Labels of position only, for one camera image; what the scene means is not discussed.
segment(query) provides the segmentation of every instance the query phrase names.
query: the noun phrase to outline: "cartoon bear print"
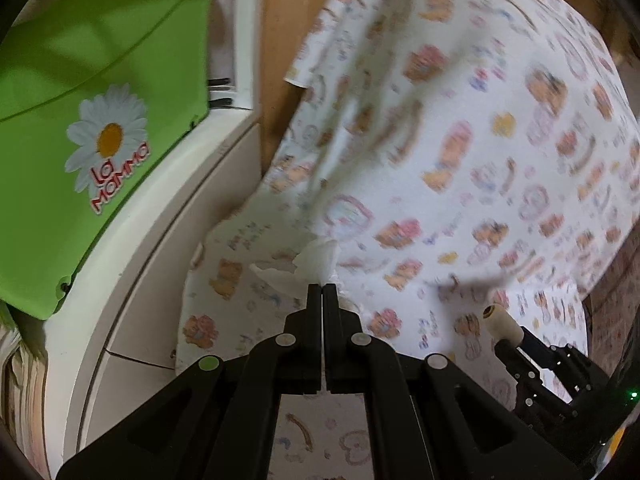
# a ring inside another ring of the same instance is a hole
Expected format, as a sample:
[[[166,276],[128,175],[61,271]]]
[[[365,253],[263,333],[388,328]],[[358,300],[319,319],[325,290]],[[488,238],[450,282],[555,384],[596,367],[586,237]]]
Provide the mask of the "cartoon bear print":
[[[271,191],[274,193],[282,193],[290,187],[297,186],[300,182],[304,182],[309,178],[314,167],[315,164],[312,162],[303,162],[296,166],[292,165],[271,181]]]
[[[362,234],[373,221],[373,213],[353,196],[337,195],[324,214],[326,236],[345,242]]]
[[[424,183],[437,193],[446,190],[468,152],[472,139],[473,134],[468,122],[458,121],[453,124],[442,139],[440,155],[434,171],[422,174]]]
[[[466,262],[469,265],[479,265],[487,261],[491,252],[500,245],[508,232],[507,224],[500,224],[492,219],[482,222],[473,231],[473,237],[478,241],[478,245]]]
[[[596,164],[593,168],[591,168],[591,172],[587,177],[587,181],[584,184],[580,184],[580,186],[578,186],[578,200],[580,200],[580,202],[587,198],[593,188],[598,185],[600,179],[604,175],[604,171],[604,162],[600,162],[599,164]]]
[[[374,313],[367,328],[376,337],[394,339],[400,335],[402,320],[398,318],[398,314],[394,310],[386,308],[382,312]]]
[[[218,276],[209,280],[209,286],[225,300],[229,301],[236,293],[236,286],[242,275],[242,264],[222,258],[218,264]]]
[[[218,338],[215,322],[206,315],[191,316],[182,328],[182,333],[188,344],[196,345],[203,350],[213,346]]]
[[[401,222],[391,222],[375,236],[375,239],[385,249],[402,249],[413,244],[415,238],[421,234],[420,222],[415,218],[407,218]]]
[[[527,138],[532,146],[539,146],[551,135],[553,125],[566,101],[567,86],[544,67],[529,71],[526,86],[540,104],[533,112],[532,121],[527,128]]]
[[[449,58],[432,44],[425,44],[407,57],[402,74],[413,84],[423,83],[442,72]]]
[[[575,244],[581,251],[583,251],[589,246],[591,242],[593,242],[593,239],[593,233],[587,229],[586,231],[583,231],[578,235],[578,237],[575,239]]]
[[[395,290],[402,292],[406,284],[414,279],[422,269],[422,263],[408,258],[396,266],[393,274],[385,274],[385,281]]]
[[[430,22],[448,22],[454,10],[453,0],[425,0],[427,11],[420,14],[421,18]]]
[[[542,323],[548,325],[551,323],[551,313],[549,312],[549,305],[546,301],[546,296],[543,290],[537,291],[533,295],[533,301],[542,310]]]
[[[476,314],[465,314],[456,319],[453,330],[465,339],[465,356],[468,361],[480,357],[482,347],[480,345],[480,321]]]
[[[596,108],[600,112],[602,118],[609,122],[612,117],[611,100],[607,95],[607,91],[600,83],[593,87],[593,97],[596,99]]]
[[[564,215],[551,215],[549,218],[540,222],[540,234],[545,238],[551,238],[564,223]]]

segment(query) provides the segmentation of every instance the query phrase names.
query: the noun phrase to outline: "daisy flower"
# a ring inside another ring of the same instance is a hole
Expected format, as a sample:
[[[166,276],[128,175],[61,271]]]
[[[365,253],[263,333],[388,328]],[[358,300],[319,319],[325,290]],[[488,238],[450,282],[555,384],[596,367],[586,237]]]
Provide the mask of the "daisy flower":
[[[80,170],[74,189],[80,193],[89,187],[92,196],[96,186],[91,168],[98,170],[111,159],[120,168],[142,142],[146,141],[146,106],[136,94],[129,93],[129,85],[111,85],[106,94],[79,106],[80,120],[66,129],[66,136],[79,147],[65,162],[65,171]]]

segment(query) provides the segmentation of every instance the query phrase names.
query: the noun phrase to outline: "fabric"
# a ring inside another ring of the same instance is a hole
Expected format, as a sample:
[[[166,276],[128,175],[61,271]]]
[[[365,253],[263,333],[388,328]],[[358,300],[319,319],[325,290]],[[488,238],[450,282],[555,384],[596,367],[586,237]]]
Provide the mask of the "fabric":
[[[586,352],[578,294],[640,207],[638,128],[589,23],[562,0],[329,0],[287,77],[308,90],[272,167],[194,256],[179,372],[281,332],[304,300],[249,267],[291,272],[316,237],[339,243],[341,306],[366,332],[447,355],[508,408],[488,290],[545,343]],[[271,477],[371,478],[349,402],[284,398]]]

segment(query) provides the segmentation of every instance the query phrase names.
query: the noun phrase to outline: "wooden surface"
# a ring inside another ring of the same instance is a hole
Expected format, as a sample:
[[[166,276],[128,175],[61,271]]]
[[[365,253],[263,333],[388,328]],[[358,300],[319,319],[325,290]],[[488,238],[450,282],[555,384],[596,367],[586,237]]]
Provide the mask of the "wooden surface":
[[[266,169],[298,106],[302,90],[283,78],[325,0],[264,0],[260,102]]]

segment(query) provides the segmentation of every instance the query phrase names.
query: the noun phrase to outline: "daisy logo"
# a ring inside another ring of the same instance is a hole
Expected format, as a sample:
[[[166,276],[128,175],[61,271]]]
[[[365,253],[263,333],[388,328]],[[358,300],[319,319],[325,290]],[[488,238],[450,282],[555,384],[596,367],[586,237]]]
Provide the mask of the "daisy logo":
[[[111,85],[106,94],[79,106],[80,120],[66,129],[79,147],[65,162],[65,171],[78,171],[74,189],[88,188],[89,204],[96,214],[120,190],[125,178],[149,155],[146,106],[129,85]]]

